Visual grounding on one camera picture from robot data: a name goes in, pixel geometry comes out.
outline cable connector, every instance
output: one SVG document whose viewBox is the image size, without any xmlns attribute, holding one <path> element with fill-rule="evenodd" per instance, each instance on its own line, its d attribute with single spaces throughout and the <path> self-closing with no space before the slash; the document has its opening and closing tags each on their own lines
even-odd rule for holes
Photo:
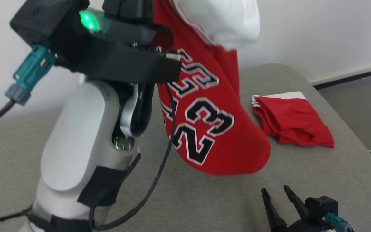
<svg viewBox="0 0 371 232">
<path fill-rule="evenodd" d="M 354 232 L 355 230 L 352 228 L 350 223 L 343 220 L 341 217 L 337 216 L 334 213 L 327 213 L 323 219 L 324 222 L 327 222 L 331 226 L 338 228 L 341 232 Z"/>
<path fill-rule="evenodd" d="M 13 74 L 16 83 L 5 95 L 17 104 L 24 106 L 31 97 L 31 91 L 55 64 L 54 56 L 43 46 L 35 45 L 27 58 Z"/>
</svg>

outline wall baseboard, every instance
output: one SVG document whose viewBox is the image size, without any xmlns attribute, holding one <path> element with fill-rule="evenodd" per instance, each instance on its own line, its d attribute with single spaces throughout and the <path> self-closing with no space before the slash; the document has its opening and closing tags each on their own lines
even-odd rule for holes
<svg viewBox="0 0 371 232">
<path fill-rule="evenodd" d="M 334 86 L 334 85 L 343 84 L 343 83 L 346 83 L 346 82 L 349 82 L 349 81 L 355 81 L 355 80 L 365 78 L 365 77 L 368 77 L 368 76 L 371 76 L 371 71 L 370 72 L 364 72 L 364 73 L 361 73 L 361 74 L 358 74 L 358 75 L 349 76 L 349 77 L 342 78 L 342 79 L 336 79 L 334 81 L 329 81 L 329 82 L 325 82 L 325 83 L 318 84 L 318 85 L 313 85 L 313 87 L 317 90 L 320 90 L 320 89 L 324 89 L 324 88 L 331 87 L 331 86 Z"/>
<path fill-rule="evenodd" d="M 313 86 L 317 86 L 317 85 L 321 85 L 321 84 L 324 84 L 324 83 L 337 81 L 337 80 L 341 80 L 341 79 L 344 79 L 344 78 L 354 77 L 354 76 L 357 76 L 357 75 L 362 75 L 362 74 L 367 74 L 367 73 L 371 73 L 371 65 L 368 65 L 366 67 L 359 67 L 357 69 L 346 70 L 346 71 L 341 72 L 341 73 L 333 73 L 333 74 L 328 75 L 328 76 L 324 76 L 324 77 L 321 77 L 321 78 L 316 78 L 315 80 L 310 80 L 309 82 Z"/>
</svg>

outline gray floor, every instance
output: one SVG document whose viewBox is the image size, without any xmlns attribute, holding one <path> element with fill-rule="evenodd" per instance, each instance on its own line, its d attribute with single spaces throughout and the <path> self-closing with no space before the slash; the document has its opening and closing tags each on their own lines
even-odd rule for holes
<svg viewBox="0 0 371 232">
<path fill-rule="evenodd" d="M 371 76 L 319 92 L 371 150 Z"/>
</svg>

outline gray tabletop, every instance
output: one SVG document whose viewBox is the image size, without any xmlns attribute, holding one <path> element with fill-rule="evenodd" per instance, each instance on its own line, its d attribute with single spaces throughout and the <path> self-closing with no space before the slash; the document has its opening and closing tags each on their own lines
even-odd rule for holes
<svg viewBox="0 0 371 232">
<path fill-rule="evenodd" d="M 271 157 L 261 171 L 229 177 L 200 173 L 172 151 L 147 204 L 112 231 L 268 232 L 261 188 L 267 188 L 288 225 L 299 219 L 283 185 L 289 185 L 303 200 L 327 195 L 339 201 L 340 216 L 356 231 L 371 231 L 371 155 L 329 104 L 287 66 L 248 69 L 240 79 L 242 104 L 257 124 L 251 113 L 253 94 L 302 91 L 330 128 L 336 148 L 279 145 L 271 138 Z M 122 186 L 109 220 L 138 204 L 159 169 L 168 139 L 157 95 L 154 106 L 152 122 L 140 139 L 143 158 Z M 0 123 L 0 216 L 26 207 L 34 199 L 41 151 L 57 116 Z M 15 231 L 22 222 L 0 224 L 0 231 Z"/>
</svg>

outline screw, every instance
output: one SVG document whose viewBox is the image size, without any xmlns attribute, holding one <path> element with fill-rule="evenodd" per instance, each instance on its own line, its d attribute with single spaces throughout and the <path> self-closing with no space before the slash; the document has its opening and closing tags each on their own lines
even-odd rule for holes
<svg viewBox="0 0 371 232">
<path fill-rule="evenodd" d="M 163 48 L 160 47 L 160 46 L 158 46 L 158 47 L 156 47 L 154 50 L 155 50 L 156 52 L 158 52 L 158 53 L 162 53 Z"/>
<path fill-rule="evenodd" d="M 41 61 L 40 65 L 43 69 L 47 69 L 47 67 L 50 65 L 50 63 L 48 62 L 47 59 L 43 59 L 43 61 Z"/>
</svg>

